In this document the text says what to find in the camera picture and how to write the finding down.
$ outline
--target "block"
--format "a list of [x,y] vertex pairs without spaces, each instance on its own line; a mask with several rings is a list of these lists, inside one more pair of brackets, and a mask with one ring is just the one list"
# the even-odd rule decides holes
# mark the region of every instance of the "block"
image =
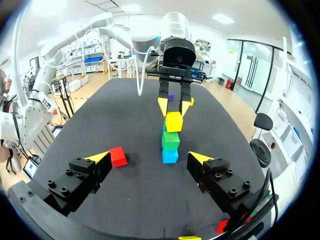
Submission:
[[224,228],[227,226],[228,220],[223,220],[219,222],[218,228],[216,229],[217,234],[223,234],[224,233]]
[[172,102],[173,100],[175,100],[175,95],[171,91],[168,93],[168,100],[169,102]]
[[165,117],[165,127],[168,133],[181,132],[183,118],[179,111],[168,112]]
[[162,150],[162,162],[164,164],[175,164],[178,160],[177,150]]
[[201,237],[198,236],[180,236],[179,240],[201,240]]
[[109,152],[111,153],[111,162],[114,167],[117,168],[128,163],[122,146],[112,148],[109,150]]
[[180,144],[178,133],[164,131],[162,134],[163,150],[177,150]]
[[167,131],[166,121],[163,121],[162,132]]
[[190,106],[193,106],[195,103],[195,99],[193,97],[191,97],[191,102],[190,102]]

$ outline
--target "green block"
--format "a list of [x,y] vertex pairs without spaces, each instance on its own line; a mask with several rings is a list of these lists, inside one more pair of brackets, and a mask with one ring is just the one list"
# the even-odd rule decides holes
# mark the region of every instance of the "green block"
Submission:
[[162,135],[163,150],[177,150],[180,144],[180,139],[177,132],[164,131]]

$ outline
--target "door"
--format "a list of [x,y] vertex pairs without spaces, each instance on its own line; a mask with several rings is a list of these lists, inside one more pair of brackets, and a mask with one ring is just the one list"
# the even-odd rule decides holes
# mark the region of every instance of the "door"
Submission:
[[272,47],[260,43],[243,43],[238,77],[233,91],[256,111],[264,93],[272,60]]

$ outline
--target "ceiling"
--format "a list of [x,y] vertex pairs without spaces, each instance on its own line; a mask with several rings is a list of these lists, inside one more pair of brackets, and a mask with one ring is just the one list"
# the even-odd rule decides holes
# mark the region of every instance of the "ceiling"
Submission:
[[[141,11],[134,14],[164,16],[172,11],[181,12],[190,21],[227,34],[291,39],[289,25],[268,0],[32,0],[21,26],[20,55],[39,49],[37,43],[41,40],[58,36],[61,26],[73,26],[103,12],[111,12],[115,17],[124,16],[120,7],[125,5],[139,5]],[[225,25],[213,20],[212,16],[218,13],[227,15],[235,23]],[[11,46],[13,21],[8,21],[7,25],[7,34],[0,47],[0,61],[7,57]]]

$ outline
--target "black chair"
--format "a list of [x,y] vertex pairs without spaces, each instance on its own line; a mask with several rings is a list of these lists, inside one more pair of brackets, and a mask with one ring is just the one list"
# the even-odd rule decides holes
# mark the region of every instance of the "black chair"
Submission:
[[[261,132],[262,132],[262,130],[270,131],[273,128],[274,123],[268,115],[264,113],[259,113],[255,117],[253,125],[261,129]],[[260,166],[262,168],[268,167],[269,164],[271,163],[271,154],[268,147],[261,140],[256,138],[252,139],[249,144],[252,151],[256,155],[256,158]]]

